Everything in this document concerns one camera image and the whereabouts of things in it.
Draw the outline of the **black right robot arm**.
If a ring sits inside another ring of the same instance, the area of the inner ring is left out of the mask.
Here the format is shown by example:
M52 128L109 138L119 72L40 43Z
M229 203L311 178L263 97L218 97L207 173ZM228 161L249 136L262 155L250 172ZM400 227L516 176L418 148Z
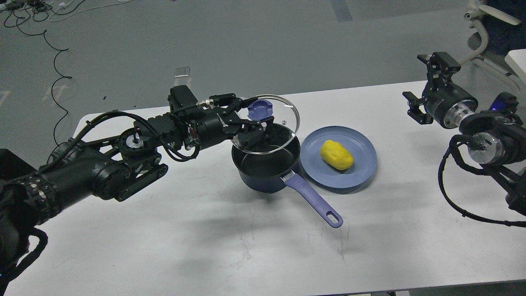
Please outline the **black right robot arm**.
M421 125L438 123L444 129L458 129L439 164L439 189L447 203L462 217L508 227L525 227L524 221L494 220L468 212L447 195L443 173L446 161L452 157L462 170L476 176L490 176L507 193L510 210L525 214L525 173L516 173L507 165L526 158L526 132L517 115L518 99L501 92L491 107L477 112L478 101L453 83L452 76L461 65L447 52L420 54L417 59L427 69L427 82L421 96L406 91L408 116Z

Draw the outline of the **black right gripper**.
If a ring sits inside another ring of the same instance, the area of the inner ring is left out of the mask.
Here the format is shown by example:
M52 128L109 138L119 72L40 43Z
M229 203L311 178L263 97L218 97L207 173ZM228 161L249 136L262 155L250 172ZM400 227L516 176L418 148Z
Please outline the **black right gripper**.
M445 129L457 128L478 107L471 94L452 83L452 76L461 70L461 65L447 52L419 54L417 59L427 67L427 84L422 98L409 91L402 92L408 101L408 116L420 125L435 120Z

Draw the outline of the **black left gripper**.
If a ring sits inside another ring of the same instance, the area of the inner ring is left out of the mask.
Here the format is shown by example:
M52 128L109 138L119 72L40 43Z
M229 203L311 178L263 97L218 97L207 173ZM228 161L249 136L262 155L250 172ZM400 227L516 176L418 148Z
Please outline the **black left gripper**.
M206 100L196 119L196 133L200 149L207 149L226 140L238 149L257 146L265 138L265 131L274 124L274 116L262 120L240 119L238 112L248 108L257 98L241 99L233 93L213 95Z

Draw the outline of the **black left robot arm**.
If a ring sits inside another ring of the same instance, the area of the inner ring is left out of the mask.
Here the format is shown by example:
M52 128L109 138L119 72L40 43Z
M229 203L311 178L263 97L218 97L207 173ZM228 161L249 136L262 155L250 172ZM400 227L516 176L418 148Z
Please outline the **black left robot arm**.
M149 119L100 114L39 169L1 150L1 294L45 249L48 236L38 225L90 195L124 201L151 185L168 171L159 147L186 162L225 140L252 148L274 124L272 107L257 97L231 93L200 102L188 86L175 86L167 100L170 111Z

